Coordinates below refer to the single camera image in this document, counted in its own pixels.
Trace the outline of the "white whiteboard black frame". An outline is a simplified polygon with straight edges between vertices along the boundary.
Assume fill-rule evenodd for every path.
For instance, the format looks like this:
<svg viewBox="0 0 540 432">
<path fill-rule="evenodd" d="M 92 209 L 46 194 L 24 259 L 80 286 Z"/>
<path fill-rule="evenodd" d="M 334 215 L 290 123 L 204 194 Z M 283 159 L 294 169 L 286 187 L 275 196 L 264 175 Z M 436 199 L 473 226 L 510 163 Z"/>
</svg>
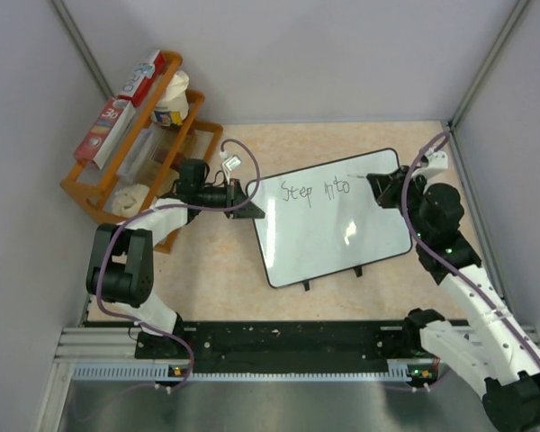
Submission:
<svg viewBox="0 0 540 432">
<path fill-rule="evenodd" d="M 400 212 L 379 207 L 367 176 L 399 166 L 392 148 L 334 160 L 247 184 L 265 212 L 254 221 L 266 280 L 273 288 L 408 253 L 412 239 Z"/>
</svg>

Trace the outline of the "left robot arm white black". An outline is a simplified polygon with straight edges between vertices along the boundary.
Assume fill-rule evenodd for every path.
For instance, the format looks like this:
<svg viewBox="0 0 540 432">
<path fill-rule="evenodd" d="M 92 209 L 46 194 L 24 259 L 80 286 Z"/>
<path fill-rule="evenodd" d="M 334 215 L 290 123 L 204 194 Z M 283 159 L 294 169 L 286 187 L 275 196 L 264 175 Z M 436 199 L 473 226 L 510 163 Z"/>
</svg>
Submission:
<svg viewBox="0 0 540 432">
<path fill-rule="evenodd" d="M 101 302 L 114 303 L 122 318 L 143 323 L 165 356 L 178 356 L 186 344 L 179 314 L 154 292 L 154 247 L 188 225 L 200 212 L 224 212 L 229 219 L 263 219 L 266 214 L 249 200 L 230 172 L 241 160 L 226 156 L 223 181 L 206 181 L 210 167 L 196 158 L 184 160 L 173 190 L 161 195 L 146 211 L 121 224 L 100 225 L 86 274 L 87 291 Z"/>
</svg>

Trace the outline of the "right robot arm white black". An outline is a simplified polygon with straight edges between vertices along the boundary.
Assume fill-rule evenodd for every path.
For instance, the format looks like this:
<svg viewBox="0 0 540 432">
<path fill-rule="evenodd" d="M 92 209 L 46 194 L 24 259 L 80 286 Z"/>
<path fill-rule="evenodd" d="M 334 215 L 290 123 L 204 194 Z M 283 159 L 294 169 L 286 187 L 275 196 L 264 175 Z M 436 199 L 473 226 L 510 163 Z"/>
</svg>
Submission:
<svg viewBox="0 0 540 432">
<path fill-rule="evenodd" d="M 416 242 L 418 260 L 464 312 L 475 345 L 435 310 L 412 310 L 402 345 L 437 356 L 481 400 L 498 431 L 540 427 L 540 348 L 500 298 L 477 252 L 460 231 L 464 207 L 450 184 L 411 176 L 407 166 L 366 177 L 376 203 L 397 210 Z"/>
</svg>

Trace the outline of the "clear box of brown items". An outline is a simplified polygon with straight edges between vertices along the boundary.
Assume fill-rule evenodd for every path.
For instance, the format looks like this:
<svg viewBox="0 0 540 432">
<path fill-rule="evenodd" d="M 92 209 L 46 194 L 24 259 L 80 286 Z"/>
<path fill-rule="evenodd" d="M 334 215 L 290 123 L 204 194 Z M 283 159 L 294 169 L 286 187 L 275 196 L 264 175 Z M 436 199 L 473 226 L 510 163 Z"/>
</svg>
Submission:
<svg viewBox="0 0 540 432">
<path fill-rule="evenodd" d="M 156 182 L 178 134 L 178 128 L 162 128 L 155 124 L 142 129 L 118 168 L 117 176 L 126 185 L 143 184 L 151 187 Z M 179 177 L 179 166 L 184 159 L 192 155 L 196 142 L 197 136 L 194 132 L 185 136 L 167 170 L 166 178 L 159 183 L 156 196 L 172 190 L 174 181 Z"/>
</svg>

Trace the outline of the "red white wrap box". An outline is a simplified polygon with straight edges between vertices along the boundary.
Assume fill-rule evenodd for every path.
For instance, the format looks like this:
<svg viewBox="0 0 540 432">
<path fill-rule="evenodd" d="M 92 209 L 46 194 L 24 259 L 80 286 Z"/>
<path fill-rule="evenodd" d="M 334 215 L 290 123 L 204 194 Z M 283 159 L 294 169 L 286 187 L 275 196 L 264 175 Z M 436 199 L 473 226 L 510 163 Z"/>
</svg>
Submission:
<svg viewBox="0 0 540 432">
<path fill-rule="evenodd" d="M 102 169 L 134 117 L 131 101 L 110 98 L 73 153 L 79 163 Z"/>
</svg>

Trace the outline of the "red white foil box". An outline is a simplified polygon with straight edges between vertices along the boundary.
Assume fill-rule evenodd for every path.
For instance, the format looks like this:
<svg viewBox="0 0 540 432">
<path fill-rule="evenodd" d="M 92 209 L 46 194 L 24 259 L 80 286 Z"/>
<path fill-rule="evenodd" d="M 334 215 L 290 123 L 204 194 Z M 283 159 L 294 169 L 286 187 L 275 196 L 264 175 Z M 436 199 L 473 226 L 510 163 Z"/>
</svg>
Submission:
<svg viewBox="0 0 540 432">
<path fill-rule="evenodd" d="M 148 51 L 139 59 L 116 97 L 131 102 L 134 107 L 139 107 L 156 79 L 164 71 L 166 64 L 160 49 Z"/>
</svg>

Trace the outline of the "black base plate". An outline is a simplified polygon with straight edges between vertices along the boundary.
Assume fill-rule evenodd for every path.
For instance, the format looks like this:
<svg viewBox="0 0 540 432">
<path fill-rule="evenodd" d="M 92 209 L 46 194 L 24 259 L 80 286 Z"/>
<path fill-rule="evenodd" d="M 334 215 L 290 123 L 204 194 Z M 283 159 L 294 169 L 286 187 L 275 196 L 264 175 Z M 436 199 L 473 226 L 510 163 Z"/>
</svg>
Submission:
<svg viewBox="0 0 540 432">
<path fill-rule="evenodd" d="M 432 368 L 397 320 L 187 321 L 181 339 L 200 372 L 380 372 L 391 360 Z"/>
</svg>

